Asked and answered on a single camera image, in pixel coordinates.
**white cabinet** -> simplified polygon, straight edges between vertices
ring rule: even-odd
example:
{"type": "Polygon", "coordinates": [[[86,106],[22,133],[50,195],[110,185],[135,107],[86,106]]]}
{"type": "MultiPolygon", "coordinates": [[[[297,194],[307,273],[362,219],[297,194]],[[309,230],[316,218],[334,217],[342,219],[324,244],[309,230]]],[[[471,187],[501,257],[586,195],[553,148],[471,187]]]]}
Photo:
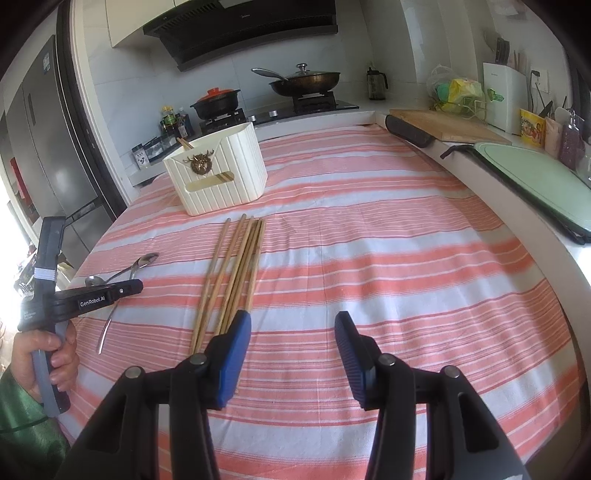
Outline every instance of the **white cabinet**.
{"type": "Polygon", "coordinates": [[[106,0],[111,46],[175,7],[174,0],[106,0]]]}

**screw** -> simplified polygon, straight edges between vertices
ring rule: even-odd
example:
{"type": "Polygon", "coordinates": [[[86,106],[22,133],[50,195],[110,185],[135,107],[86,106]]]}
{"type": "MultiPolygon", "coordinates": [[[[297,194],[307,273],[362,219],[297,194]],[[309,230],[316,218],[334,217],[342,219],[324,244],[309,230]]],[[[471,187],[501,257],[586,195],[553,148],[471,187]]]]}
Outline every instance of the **screw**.
{"type": "Polygon", "coordinates": [[[127,378],[138,378],[142,373],[142,369],[140,367],[129,367],[125,371],[125,376],[127,378]]]}
{"type": "Polygon", "coordinates": [[[203,365],[205,362],[207,361],[207,357],[205,356],[205,353],[196,353],[194,355],[191,355],[191,358],[189,359],[189,362],[193,365],[203,365]]]}
{"type": "Polygon", "coordinates": [[[385,367],[391,367],[396,363],[396,357],[391,353],[382,353],[378,358],[378,362],[385,367]]]}
{"type": "Polygon", "coordinates": [[[448,365],[443,369],[443,372],[450,378],[457,378],[460,376],[460,370],[458,367],[448,365]]]}

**wooden chopstick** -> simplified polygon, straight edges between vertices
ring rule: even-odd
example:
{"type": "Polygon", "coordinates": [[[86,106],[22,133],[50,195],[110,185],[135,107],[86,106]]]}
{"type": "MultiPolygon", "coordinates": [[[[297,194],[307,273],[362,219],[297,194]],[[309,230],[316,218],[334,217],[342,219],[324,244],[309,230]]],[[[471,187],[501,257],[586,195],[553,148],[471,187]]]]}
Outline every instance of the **wooden chopstick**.
{"type": "Polygon", "coordinates": [[[246,224],[246,229],[244,230],[244,235],[242,236],[242,242],[240,242],[240,248],[238,250],[238,255],[236,256],[236,263],[232,268],[232,273],[230,274],[230,280],[228,281],[228,286],[226,287],[226,293],[224,295],[222,308],[220,309],[220,316],[217,321],[217,326],[214,332],[214,335],[218,335],[220,332],[223,333],[223,320],[225,318],[226,313],[228,312],[228,308],[231,306],[231,298],[232,292],[234,289],[234,284],[236,280],[236,275],[239,273],[239,267],[242,263],[241,259],[244,254],[244,249],[247,248],[247,243],[249,238],[251,237],[251,230],[255,220],[253,217],[248,219],[248,223],[246,224]]]}
{"type": "Polygon", "coordinates": [[[242,290],[244,288],[244,280],[246,279],[246,274],[248,272],[248,267],[252,261],[252,253],[254,252],[256,239],[260,232],[261,222],[258,221],[256,223],[256,228],[254,229],[252,235],[248,239],[248,246],[246,247],[246,253],[242,257],[242,262],[240,264],[240,270],[238,272],[238,279],[236,280],[236,293],[232,299],[232,303],[230,304],[229,311],[226,315],[226,324],[224,325],[224,329],[222,333],[226,333],[227,328],[229,328],[232,320],[234,319],[234,315],[238,311],[238,306],[240,305],[240,300],[242,298],[242,290]]]}
{"type": "Polygon", "coordinates": [[[230,261],[230,258],[232,257],[232,252],[234,251],[234,247],[236,246],[236,242],[238,241],[238,235],[240,234],[240,230],[242,230],[242,225],[244,225],[245,221],[246,221],[246,213],[244,213],[240,217],[240,221],[238,222],[238,225],[236,227],[236,231],[234,232],[234,235],[232,235],[232,240],[230,241],[230,246],[228,247],[228,251],[226,252],[226,256],[223,259],[222,266],[220,267],[220,271],[217,274],[217,279],[213,285],[212,294],[209,297],[209,299],[207,300],[207,307],[205,308],[205,314],[203,317],[204,327],[202,329],[199,329],[200,332],[197,337],[197,344],[195,346],[195,352],[198,352],[201,349],[201,344],[203,343],[203,337],[205,336],[205,332],[207,331],[207,326],[209,324],[209,318],[212,315],[213,306],[216,303],[217,294],[220,290],[220,286],[222,285],[222,280],[224,278],[224,275],[226,274],[226,268],[228,267],[228,262],[230,261]]]}
{"type": "Polygon", "coordinates": [[[184,138],[177,137],[177,141],[178,141],[178,143],[180,143],[184,147],[185,150],[192,150],[193,149],[191,144],[189,142],[187,142],[184,138]]]}
{"type": "Polygon", "coordinates": [[[256,289],[256,275],[258,274],[258,264],[261,258],[262,239],[265,236],[265,225],[267,222],[264,218],[261,218],[259,223],[261,226],[259,227],[258,237],[256,238],[255,256],[252,259],[252,270],[250,279],[248,280],[248,293],[246,294],[246,306],[244,307],[249,313],[252,310],[252,298],[256,289]]]}
{"type": "Polygon", "coordinates": [[[217,259],[219,258],[220,255],[220,250],[222,249],[222,243],[224,240],[224,237],[226,236],[226,233],[228,232],[228,227],[230,227],[230,218],[226,218],[226,221],[223,224],[222,227],[222,233],[220,233],[220,238],[217,240],[217,244],[215,246],[215,249],[213,250],[213,256],[212,256],[212,260],[209,263],[209,267],[207,268],[207,273],[205,275],[205,281],[203,283],[203,288],[201,289],[201,298],[199,299],[199,309],[197,310],[197,316],[195,317],[195,324],[193,325],[193,336],[191,337],[191,347],[189,349],[189,355],[192,355],[193,353],[195,353],[195,348],[197,346],[197,338],[199,337],[199,333],[201,332],[201,330],[205,330],[207,329],[207,324],[206,323],[202,323],[202,319],[203,319],[203,313],[204,313],[204,308],[205,308],[205,304],[207,302],[207,294],[209,292],[209,287],[211,285],[212,279],[212,273],[216,268],[216,263],[217,263],[217,259]]]}

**spoon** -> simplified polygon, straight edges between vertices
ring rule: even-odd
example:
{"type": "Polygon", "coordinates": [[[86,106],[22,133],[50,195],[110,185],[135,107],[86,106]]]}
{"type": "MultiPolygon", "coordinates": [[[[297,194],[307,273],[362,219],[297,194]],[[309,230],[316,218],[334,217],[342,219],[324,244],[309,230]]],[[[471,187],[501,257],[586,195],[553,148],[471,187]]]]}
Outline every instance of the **spoon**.
{"type": "Polygon", "coordinates": [[[281,73],[277,73],[277,72],[273,72],[273,70],[267,70],[267,69],[251,69],[252,73],[256,73],[257,75],[260,75],[261,77],[269,77],[272,79],[280,79],[283,80],[284,82],[289,82],[290,80],[288,78],[285,78],[281,73]]]}
{"type": "Polygon", "coordinates": [[[142,255],[141,257],[139,257],[133,265],[131,265],[130,267],[124,268],[123,270],[121,270],[120,272],[117,272],[115,275],[111,275],[109,278],[107,278],[106,280],[104,280],[102,277],[98,276],[98,275],[89,275],[88,277],[86,277],[84,279],[84,284],[87,287],[100,287],[101,285],[106,285],[107,283],[109,283],[111,280],[113,280],[115,277],[119,277],[119,275],[124,274],[125,272],[128,272],[132,269],[132,267],[137,263],[139,266],[138,268],[142,268],[145,267],[146,265],[149,265],[150,263],[152,263],[154,260],[156,260],[158,258],[158,254],[157,253],[151,253],[151,254],[145,254],[142,255]]]}
{"type": "MultiPolygon", "coordinates": [[[[144,268],[146,265],[150,265],[157,258],[158,258],[158,254],[157,253],[147,254],[147,255],[143,255],[142,257],[139,257],[134,262],[134,264],[129,268],[129,279],[130,280],[133,280],[135,278],[135,274],[137,273],[137,271],[140,268],[144,268]]],[[[117,302],[117,304],[115,304],[115,306],[111,310],[111,313],[109,313],[109,316],[107,318],[107,321],[105,323],[105,326],[103,327],[103,330],[100,333],[99,343],[96,344],[96,353],[98,355],[100,355],[103,352],[103,345],[105,344],[105,338],[107,336],[107,330],[109,329],[109,325],[111,325],[111,320],[113,319],[113,313],[115,312],[115,310],[117,309],[118,306],[119,306],[119,302],[117,302]]]]}

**person's arm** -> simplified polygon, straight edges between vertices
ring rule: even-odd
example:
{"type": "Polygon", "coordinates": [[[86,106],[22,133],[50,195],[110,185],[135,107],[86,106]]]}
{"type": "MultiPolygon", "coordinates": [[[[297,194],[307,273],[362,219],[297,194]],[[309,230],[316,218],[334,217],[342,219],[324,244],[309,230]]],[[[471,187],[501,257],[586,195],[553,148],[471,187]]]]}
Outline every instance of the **person's arm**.
{"type": "Polygon", "coordinates": [[[76,381],[78,365],[76,329],[68,325],[61,345],[48,332],[17,333],[12,361],[0,378],[0,463],[23,478],[52,478],[61,465],[69,444],[56,419],[48,419],[40,404],[31,352],[55,351],[50,379],[61,391],[76,381]]]}

